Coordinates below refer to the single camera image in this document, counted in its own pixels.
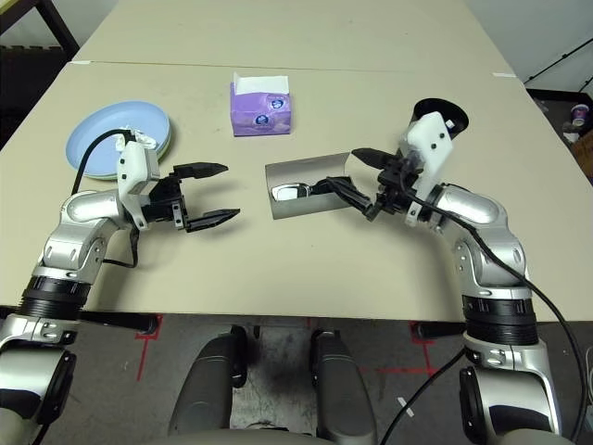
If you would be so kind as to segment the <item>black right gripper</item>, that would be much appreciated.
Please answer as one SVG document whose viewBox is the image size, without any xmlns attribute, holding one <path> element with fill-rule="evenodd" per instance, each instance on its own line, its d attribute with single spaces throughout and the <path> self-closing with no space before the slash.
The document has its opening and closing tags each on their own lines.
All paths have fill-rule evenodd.
<svg viewBox="0 0 593 445">
<path fill-rule="evenodd" d="M 362 194 L 348 177 L 328 176 L 331 191 L 367 219 L 375 219 L 381 211 L 389 214 L 406 213 L 411 205 L 410 184 L 417 179 L 415 166 L 409 159 L 369 147 L 356 148 L 351 154 L 367 166 L 380 170 L 376 200 Z"/>
</svg>

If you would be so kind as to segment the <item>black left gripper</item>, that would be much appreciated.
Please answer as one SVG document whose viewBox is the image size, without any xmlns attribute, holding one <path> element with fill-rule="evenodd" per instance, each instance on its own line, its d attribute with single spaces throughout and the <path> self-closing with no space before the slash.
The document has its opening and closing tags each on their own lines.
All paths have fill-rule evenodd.
<svg viewBox="0 0 593 445">
<path fill-rule="evenodd" d="M 141 206 L 145 221 L 173 222 L 178 230 L 201 231 L 216 227 L 240 213 L 239 209 L 213 210 L 196 219 L 188 220 L 187 208 L 181 189 L 183 179 L 202 179 L 227 172 L 228 167 L 212 162 L 193 162 L 175 165 L 173 173 L 157 180 Z"/>
</svg>

